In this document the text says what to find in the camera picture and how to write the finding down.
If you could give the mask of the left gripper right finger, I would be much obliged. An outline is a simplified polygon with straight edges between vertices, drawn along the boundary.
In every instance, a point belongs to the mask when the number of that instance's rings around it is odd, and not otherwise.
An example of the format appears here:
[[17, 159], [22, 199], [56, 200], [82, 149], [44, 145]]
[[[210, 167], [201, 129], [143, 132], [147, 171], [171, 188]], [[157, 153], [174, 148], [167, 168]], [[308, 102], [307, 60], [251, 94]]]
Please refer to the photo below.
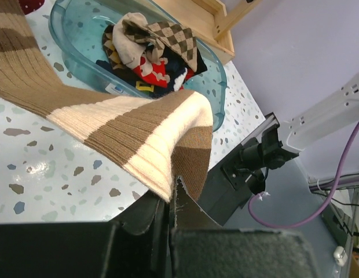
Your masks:
[[170, 203], [173, 277], [319, 277], [312, 248], [287, 230], [225, 229], [175, 178]]

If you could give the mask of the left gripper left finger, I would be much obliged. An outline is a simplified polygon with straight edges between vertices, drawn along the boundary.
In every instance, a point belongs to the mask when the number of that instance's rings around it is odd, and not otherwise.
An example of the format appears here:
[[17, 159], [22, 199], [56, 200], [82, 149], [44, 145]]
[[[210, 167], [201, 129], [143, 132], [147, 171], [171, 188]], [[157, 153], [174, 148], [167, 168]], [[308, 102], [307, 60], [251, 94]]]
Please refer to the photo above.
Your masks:
[[167, 233], [155, 196], [107, 222], [0, 224], [0, 277], [164, 277]]

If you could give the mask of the tan cream striped sock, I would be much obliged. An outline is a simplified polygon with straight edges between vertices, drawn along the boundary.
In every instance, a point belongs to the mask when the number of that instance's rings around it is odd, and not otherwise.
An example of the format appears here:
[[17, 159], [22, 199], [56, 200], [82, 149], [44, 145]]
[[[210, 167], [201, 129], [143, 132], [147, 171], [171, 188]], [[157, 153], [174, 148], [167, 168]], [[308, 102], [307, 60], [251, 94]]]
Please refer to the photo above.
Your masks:
[[191, 90], [150, 100], [63, 84], [17, 1], [0, 1], [0, 97], [54, 123], [165, 201], [177, 175], [193, 199], [201, 195], [213, 133], [208, 99]]

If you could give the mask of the navy buckle sock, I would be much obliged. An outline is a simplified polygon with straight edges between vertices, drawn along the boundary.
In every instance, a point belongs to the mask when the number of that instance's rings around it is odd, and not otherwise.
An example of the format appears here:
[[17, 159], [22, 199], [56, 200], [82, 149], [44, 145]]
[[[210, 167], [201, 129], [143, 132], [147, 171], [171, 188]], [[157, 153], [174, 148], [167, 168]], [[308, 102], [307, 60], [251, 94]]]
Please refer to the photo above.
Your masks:
[[142, 81], [142, 79], [139, 78], [129, 68], [124, 69], [124, 70], [123, 69], [114, 70], [114, 69], [112, 69], [108, 60], [107, 61], [97, 60], [96, 64], [99, 67], [112, 73], [116, 77], [120, 78], [121, 80], [125, 81], [132, 87], [136, 88], [138, 91], [143, 92], [152, 98], [160, 98], [160, 97], [163, 97], [171, 92], [174, 92], [173, 76], [174, 76], [175, 72], [177, 72], [178, 70], [180, 70], [184, 67], [186, 67], [188, 69], [188, 73], [187, 73], [185, 82], [188, 81], [190, 78], [192, 78], [196, 75], [200, 75], [207, 71], [207, 66], [206, 66], [205, 62], [203, 61], [200, 52], [197, 52], [197, 71], [196, 72], [192, 71], [191, 68], [189, 68], [189, 66], [186, 64], [186, 62], [184, 62], [184, 60], [182, 58], [180, 58], [179, 55], [177, 55], [176, 53], [171, 51], [169, 48], [165, 48], [162, 57], [165, 57], [168, 59], [168, 64], [166, 65], [166, 72], [170, 76], [170, 81], [168, 83], [167, 88], [162, 88], [159, 86], [151, 85], [151, 84], [148, 84], [148, 83]]

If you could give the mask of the navy santa sock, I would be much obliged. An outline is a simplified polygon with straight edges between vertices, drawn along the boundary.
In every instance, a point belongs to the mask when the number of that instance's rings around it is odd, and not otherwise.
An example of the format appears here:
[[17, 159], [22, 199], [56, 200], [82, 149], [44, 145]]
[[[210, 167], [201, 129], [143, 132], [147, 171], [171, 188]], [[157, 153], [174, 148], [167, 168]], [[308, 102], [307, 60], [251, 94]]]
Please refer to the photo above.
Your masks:
[[177, 72], [175, 72], [173, 76], [173, 90], [179, 91], [185, 82], [186, 76], [188, 73], [188, 69], [186, 67], [179, 69]]

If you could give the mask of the brown checkered sock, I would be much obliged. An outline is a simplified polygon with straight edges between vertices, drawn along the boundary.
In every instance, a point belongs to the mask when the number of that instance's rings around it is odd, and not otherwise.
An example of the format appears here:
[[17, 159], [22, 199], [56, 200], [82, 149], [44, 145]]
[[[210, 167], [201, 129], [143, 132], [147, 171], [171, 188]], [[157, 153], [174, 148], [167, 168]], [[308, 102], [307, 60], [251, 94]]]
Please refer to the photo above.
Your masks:
[[127, 70], [113, 45], [112, 32], [113, 25], [108, 25], [102, 35], [102, 48], [113, 70]]

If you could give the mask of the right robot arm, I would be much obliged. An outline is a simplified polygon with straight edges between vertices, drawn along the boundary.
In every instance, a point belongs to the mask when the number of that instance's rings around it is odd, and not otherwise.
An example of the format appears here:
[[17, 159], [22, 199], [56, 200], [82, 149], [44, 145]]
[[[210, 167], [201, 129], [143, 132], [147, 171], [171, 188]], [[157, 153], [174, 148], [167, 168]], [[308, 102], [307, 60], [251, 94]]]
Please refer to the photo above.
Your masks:
[[278, 169], [312, 143], [358, 121], [359, 72], [305, 112], [263, 131], [259, 144], [240, 151], [241, 167]]

